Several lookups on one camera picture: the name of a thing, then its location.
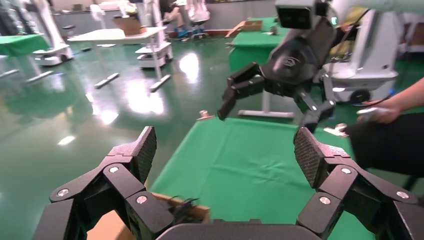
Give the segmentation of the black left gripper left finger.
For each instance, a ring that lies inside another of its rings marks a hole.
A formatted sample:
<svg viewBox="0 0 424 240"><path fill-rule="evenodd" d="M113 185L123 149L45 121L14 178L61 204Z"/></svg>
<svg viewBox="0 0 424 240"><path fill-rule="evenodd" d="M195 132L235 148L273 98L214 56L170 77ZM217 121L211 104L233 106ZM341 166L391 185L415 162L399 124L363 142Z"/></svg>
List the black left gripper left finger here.
<svg viewBox="0 0 424 240"><path fill-rule="evenodd" d="M155 128L113 147L101 163L56 188L33 235L35 240L85 240L100 218L116 212L138 240L154 240L175 224L145 186L157 150Z"/></svg>

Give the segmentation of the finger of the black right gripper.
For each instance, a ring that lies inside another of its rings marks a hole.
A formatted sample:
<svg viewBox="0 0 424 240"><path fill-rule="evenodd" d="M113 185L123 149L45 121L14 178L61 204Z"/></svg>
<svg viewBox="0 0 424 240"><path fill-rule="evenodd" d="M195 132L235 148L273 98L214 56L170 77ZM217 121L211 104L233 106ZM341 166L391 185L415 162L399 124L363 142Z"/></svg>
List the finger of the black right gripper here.
<svg viewBox="0 0 424 240"><path fill-rule="evenodd" d="M309 92L312 87L319 87L321 102L317 103L313 100ZM296 88L294 101L303 114L298 126L314 133L321 121L327 120L333 115L336 107L332 77L324 74L319 78L318 83L311 81Z"/></svg>
<svg viewBox="0 0 424 240"><path fill-rule="evenodd" d="M265 85L260 65L257 62L249 63L227 77L226 80L227 88L222 95L222 105L216 112L221 121L228 117L237 100L261 93Z"/></svg>

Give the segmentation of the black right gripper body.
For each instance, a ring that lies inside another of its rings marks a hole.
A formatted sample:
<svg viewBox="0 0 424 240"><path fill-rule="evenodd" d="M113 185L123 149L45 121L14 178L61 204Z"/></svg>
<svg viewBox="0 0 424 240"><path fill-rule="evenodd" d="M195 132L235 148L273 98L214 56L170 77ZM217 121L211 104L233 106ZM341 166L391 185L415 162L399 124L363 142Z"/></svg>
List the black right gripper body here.
<svg viewBox="0 0 424 240"><path fill-rule="evenodd" d="M289 29L260 67L263 89L292 97L297 88L310 84L326 63L335 36L336 30L327 19L320 19L314 29Z"/></svg>

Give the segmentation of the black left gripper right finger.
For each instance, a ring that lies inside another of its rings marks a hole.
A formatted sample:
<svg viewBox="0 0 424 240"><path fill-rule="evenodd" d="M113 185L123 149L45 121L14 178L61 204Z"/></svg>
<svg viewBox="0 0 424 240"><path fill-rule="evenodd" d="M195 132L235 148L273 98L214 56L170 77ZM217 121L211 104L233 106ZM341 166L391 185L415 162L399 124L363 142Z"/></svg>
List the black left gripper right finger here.
<svg viewBox="0 0 424 240"><path fill-rule="evenodd" d="M297 130L295 160L315 190L296 224L326 240L343 213L355 216L377 240L421 240L424 209L415 194L362 169L342 148Z"/></svg>

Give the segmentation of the bare person hand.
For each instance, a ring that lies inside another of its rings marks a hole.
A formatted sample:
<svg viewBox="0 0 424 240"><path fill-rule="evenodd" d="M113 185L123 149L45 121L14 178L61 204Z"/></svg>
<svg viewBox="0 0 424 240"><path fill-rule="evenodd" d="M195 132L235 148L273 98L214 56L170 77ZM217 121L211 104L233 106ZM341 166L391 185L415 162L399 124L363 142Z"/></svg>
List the bare person hand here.
<svg viewBox="0 0 424 240"><path fill-rule="evenodd" d="M365 108L358 110L358 121L389 124L401 114L401 108L392 99L367 101Z"/></svg>

